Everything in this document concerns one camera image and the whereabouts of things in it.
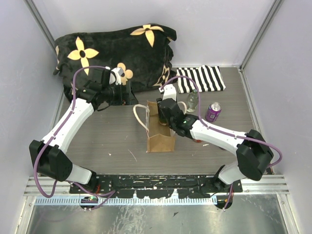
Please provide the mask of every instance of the striped cloth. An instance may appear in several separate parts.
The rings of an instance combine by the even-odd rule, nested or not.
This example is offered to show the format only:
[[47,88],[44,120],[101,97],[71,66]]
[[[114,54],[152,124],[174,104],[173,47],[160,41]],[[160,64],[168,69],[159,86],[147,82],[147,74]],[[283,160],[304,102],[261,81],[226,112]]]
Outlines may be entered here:
[[[209,67],[179,67],[176,71],[177,76],[187,76],[195,81],[200,92],[223,91],[225,85],[218,66]],[[192,82],[186,78],[179,78],[177,81],[179,93],[190,93],[195,89]]]

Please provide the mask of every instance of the black blanket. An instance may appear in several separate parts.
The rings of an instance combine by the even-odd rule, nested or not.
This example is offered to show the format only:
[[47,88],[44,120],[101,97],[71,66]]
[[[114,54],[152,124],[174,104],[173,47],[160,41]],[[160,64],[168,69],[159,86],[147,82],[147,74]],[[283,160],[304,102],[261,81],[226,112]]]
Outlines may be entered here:
[[[121,67],[122,84],[130,80],[135,92],[159,88],[171,75],[173,51],[168,45],[176,31],[158,24],[114,32],[73,33],[56,40],[58,65],[54,75],[63,77],[64,92],[71,99],[76,70],[89,65]],[[77,76],[77,88],[89,79],[99,80],[100,69],[85,69]]]

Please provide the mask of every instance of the can top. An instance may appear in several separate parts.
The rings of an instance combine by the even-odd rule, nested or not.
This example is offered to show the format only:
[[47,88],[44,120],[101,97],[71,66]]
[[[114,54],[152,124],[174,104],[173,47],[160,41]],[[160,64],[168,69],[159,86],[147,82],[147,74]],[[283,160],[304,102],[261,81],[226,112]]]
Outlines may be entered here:
[[218,102],[214,102],[213,104],[211,104],[211,109],[214,111],[219,111],[221,110],[221,105]]

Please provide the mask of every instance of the white wall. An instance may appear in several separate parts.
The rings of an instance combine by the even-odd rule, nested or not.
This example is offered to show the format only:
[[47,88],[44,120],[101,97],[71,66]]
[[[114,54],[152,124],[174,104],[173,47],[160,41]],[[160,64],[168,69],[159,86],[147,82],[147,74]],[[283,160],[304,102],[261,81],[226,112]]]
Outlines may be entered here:
[[284,1],[245,70],[267,141],[280,147],[303,233],[311,233],[312,1]]
[[0,233],[13,233],[32,164],[28,146],[50,129],[61,95],[56,57],[27,6],[0,9]]
[[172,27],[174,65],[240,65],[273,0],[34,0],[55,39],[150,22]]

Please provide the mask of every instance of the gray wood tabletop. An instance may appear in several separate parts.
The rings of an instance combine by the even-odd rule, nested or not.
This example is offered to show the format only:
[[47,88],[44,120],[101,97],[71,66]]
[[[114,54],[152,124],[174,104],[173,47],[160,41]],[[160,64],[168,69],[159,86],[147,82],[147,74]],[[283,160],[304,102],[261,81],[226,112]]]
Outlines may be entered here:
[[[219,102],[222,112],[215,125],[248,132],[253,123],[238,70],[221,68],[221,73],[226,89],[201,93],[201,114],[205,115],[210,103]],[[186,102],[187,95],[178,94],[178,100]],[[160,97],[157,90],[136,93],[143,105]],[[68,107],[65,99],[61,115]],[[111,106],[93,113],[75,135],[67,156],[74,164],[98,174],[215,174],[220,166],[235,160],[234,155],[208,142],[196,143],[179,136],[174,152],[146,153],[146,132],[132,108]],[[138,109],[138,115],[145,120],[144,109]]]

